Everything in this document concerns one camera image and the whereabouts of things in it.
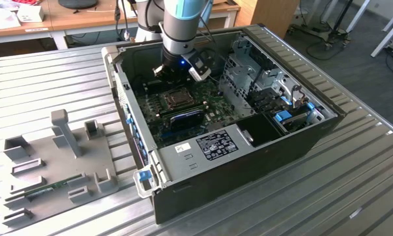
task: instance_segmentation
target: metal table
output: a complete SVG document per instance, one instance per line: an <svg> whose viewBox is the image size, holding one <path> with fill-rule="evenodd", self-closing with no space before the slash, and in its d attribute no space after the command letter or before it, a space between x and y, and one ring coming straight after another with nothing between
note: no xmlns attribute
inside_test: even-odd
<svg viewBox="0 0 393 236"><path fill-rule="evenodd" d="M0 58L0 139L13 133L27 139L52 135L40 119L28 121L33 116L21 112L44 114L61 106L77 116L72 126L96 118L105 124L121 182L117 193L11 235L393 235L393 126L277 36L259 26L251 30L349 114L304 158L163 225L131 179L135 164L107 85L103 45ZM5 165L0 156L0 191Z"/></svg>

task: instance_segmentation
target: black label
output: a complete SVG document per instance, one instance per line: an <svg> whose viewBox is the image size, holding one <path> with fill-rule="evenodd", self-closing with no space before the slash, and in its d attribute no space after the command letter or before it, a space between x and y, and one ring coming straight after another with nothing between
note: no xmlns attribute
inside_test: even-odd
<svg viewBox="0 0 393 236"><path fill-rule="evenodd" d="M197 139L196 142L211 161L239 150L225 130Z"/></svg>

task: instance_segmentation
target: white box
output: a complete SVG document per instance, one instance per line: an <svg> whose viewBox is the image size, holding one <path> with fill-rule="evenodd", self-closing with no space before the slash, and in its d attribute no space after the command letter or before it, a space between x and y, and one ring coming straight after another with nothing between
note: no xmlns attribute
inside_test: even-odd
<svg viewBox="0 0 393 236"><path fill-rule="evenodd" d="M20 22L43 22L44 11L41 6L20 6L17 18Z"/></svg>

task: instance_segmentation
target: white paper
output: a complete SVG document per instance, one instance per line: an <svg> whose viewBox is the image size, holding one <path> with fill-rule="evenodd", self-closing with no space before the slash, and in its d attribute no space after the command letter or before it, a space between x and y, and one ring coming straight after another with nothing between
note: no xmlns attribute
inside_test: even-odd
<svg viewBox="0 0 393 236"><path fill-rule="evenodd" d="M0 30L19 26L20 23L15 12L0 10Z"/></svg>

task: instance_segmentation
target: blue clip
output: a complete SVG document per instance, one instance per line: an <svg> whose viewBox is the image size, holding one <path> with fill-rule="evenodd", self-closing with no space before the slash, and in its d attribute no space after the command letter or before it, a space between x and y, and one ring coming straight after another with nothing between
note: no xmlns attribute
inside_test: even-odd
<svg viewBox="0 0 393 236"><path fill-rule="evenodd" d="M293 116L291 115L291 113L288 111L281 111L275 115L275 118L277 119L277 121L283 121L287 120L288 118L292 118Z"/></svg>
<svg viewBox="0 0 393 236"><path fill-rule="evenodd" d="M141 171L139 174L140 174L140 181L141 182L152 178L151 171Z"/></svg>
<svg viewBox="0 0 393 236"><path fill-rule="evenodd" d="M281 99L284 100L284 102L285 102L288 105L293 105L293 103L287 99L285 96L281 96Z"/></svg>
<svg viewBox="0 0 393 236"><path fill-rule="evenodd" d="M308 103L308 108L309 108L309 110L315 109L315 104L312 102Z"/></svg>

